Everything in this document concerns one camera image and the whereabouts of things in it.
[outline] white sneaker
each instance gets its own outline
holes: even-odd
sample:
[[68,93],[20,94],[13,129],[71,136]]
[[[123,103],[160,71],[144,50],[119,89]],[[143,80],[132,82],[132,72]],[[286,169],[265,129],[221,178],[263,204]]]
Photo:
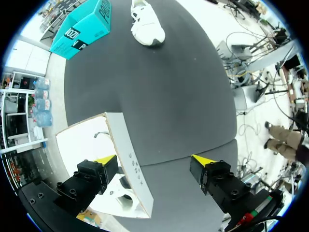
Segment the white sneaker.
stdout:
[[155,46],[164,42],[165,32],[148,2],[132,0],[131,15],[135,20],[131,31],[140,44]]

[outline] screw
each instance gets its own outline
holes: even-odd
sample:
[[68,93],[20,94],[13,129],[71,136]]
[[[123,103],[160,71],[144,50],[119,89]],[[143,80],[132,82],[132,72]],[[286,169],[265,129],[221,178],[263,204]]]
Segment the screw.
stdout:
[[35,199],[31,198],[29,203],[30,203],[30,205],[33,205],[35,203]]
[[245,184],[245,187],[247,187],[247,188],[251,188],[251,183],[249,183],[249,182],[248,182],[248,183],[246,183],[246,184]]
[[233,191],[231,191],[231,195],[233,196],[237,196],[239,194],[239,191],[237,189],[234,189]]
[[71,189],[69,190],[69,192],[70,192],[70,194],[72,194],[72,195],[75,195],[75,194],[76,194],[76,190],[73,189],[73,188],[71,188]]
[[43,193],[41,193],[41,192],[39,192],[39,194],[38,194],[38,198],[42,199],[43,197],[44,197],[44,194],[43,194]]
[[62,189],[62,187],[63,187],[63,183],[62,183],[62,182],[58,182],[58,183],[57,183],[57,188],[58,188],[58,189]]

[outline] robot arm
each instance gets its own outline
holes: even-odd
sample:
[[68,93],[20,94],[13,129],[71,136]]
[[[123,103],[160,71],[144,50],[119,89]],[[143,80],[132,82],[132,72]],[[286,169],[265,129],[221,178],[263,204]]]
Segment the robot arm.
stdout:
[[[241,227],[276,214],[282,202],[282,192],[271,193],[262,189],[252,194],[251,184],[243,183],[230,171],[231,166],[223,160],[216,162],[192,155],[190,172],[199,183],[205,195],[209,194],[224,213],[229,213],[231,220],[225,231],[239,231]],[[245,231],[260,232],[264,224],[257,224]]]

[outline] white paper box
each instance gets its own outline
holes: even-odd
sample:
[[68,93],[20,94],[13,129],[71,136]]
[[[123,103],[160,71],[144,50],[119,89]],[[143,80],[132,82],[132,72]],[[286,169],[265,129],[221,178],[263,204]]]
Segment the white paper box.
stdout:
[[[76,123],[56,135],[63,163],[69,173],[83,160],[117,155],[123,173],[116,174],[103,195],[90,207],[120,217],[151,218],[154,199],[142,174],[122,113],[104,113]],[[120,179],[125,176],[130,188]]]

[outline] khaki pants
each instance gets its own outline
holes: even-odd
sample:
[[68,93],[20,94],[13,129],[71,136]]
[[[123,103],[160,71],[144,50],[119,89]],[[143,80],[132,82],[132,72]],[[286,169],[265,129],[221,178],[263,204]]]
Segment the khaki pants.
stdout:
[[287,130],[280,126],[270,127],[269,133],[275,139],[270,139],[267,142],[267,148],[279,152],[289,160],[295,160],[302,135],[297,131]]

